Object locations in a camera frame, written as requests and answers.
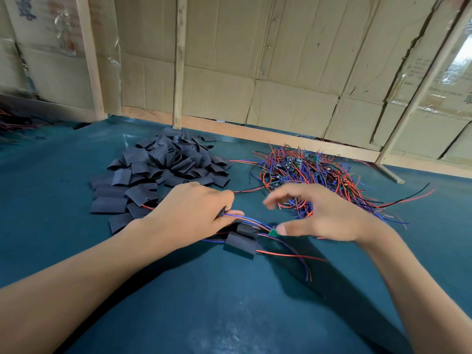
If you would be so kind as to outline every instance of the bare skin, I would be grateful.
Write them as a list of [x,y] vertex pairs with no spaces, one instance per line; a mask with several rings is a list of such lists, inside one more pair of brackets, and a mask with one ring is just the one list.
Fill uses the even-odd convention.
[[[416,354],[472,353],[472,321],[426,272],[389,226],[319,185],[287,184],[264,204],[297,196],[314,215],[278,227],[280,234],[355,241],[390,291]],[[144,219],[120,233],[0,290],[0,353],[52,353],[113,291],[146,265],[209,237],[234,218],[231,191],[197,183],[175,187]],[[183,221],[179,208],[192,208]],[[230,210],[229,213],[243,215]]]

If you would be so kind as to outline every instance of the wooden beam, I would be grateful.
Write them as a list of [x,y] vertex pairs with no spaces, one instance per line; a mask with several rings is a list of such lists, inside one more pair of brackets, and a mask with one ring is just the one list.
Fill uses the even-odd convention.
[[174,78],[174,114],[172,126],[182,128],[184,93],[185,38],[187,29],[187,0],[177,0],[176,63]]
[[[158,110],[146,110],[131,106],[123,106],[123,115],[134,119],[172,125],[172,113],[161,112]],[[356,148],[349,145],[331,142],[322,142],[320,140],[256,129],[250,126],[217,122],[210,119],[190,117],[186,115],[182,116],[182,127],[202,132],[231,136],[234,138],[252,140],[255,142],[270,143],[272,145],[288,144],[294,148],[300,147],[310,151],[321,151],[329,155],[339,155],[344,158],[362,160],[370,163],[375,162],[375,159],[377,159],[380,154],[378,151],[374,150]],[[472,170],[469,169],[431,161],[405,158],[393,154],[387,155],[385,165],[472,179]]]
[[390,154],[393,146],[397,142],[398,138],[400,137],[401,133],[404,131],[406,125],[410,121],[413,116],[413,113],[416,111],[418,106],[420,105],[421,100],[428,94],[429,88],[434,81],[434,78],[437,76],[439,71],[441,70],[441,66],[446,61],[447,57],[451,54],[453,47],[456,45],[459,38],[463,35],[464,29],[466,28],[467,24],[469,23],[470,19],[472,18],[472,0],[468,1],[468,4],[465,6],[464,11],[460,15],[459,19],[457,20],[454,28],[451,30],[449,35],[446,37],[443,46],[440,48],[438,53],[436,54],[433,63],[429,67],[428,72],[424,76],[420,86],[416,90],[413,98],[411,99],[410,103],[406,107],[405,111],[403,112],[397,126],[393,130],[392,134],[388,138],[384,148],[382,149],[381,153],[379,154],[376,164],[381,165],[384,164],[387,158],[387,155]]
[[82,30],[82,38],[84,39],[84,49],[90,77],[95,116],[97,120],[103,120],[107,118],[107,115],[103,107],[103,95],[102,86],[100,84],[100,75],[98,72],[97,52],[95,49],[95,41],[93,39],[93,32],[91,28],[90,6],[88,0],[76,1],[80,28]]

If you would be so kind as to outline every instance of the clear packing tape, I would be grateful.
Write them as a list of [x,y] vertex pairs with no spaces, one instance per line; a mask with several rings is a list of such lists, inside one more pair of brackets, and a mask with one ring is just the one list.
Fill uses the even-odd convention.
[[[39,96],[93,109],[76,0],[2,1]],[[89,5],[105,111],[119,113],[121,64],[114,0],[89,0]]]
[[[387,100],[406,106],[428,71],[460,5],[444,1],[435,11],[423,37],[411,49]],[[472,20],[420,102],[426,112],[472,120]]]

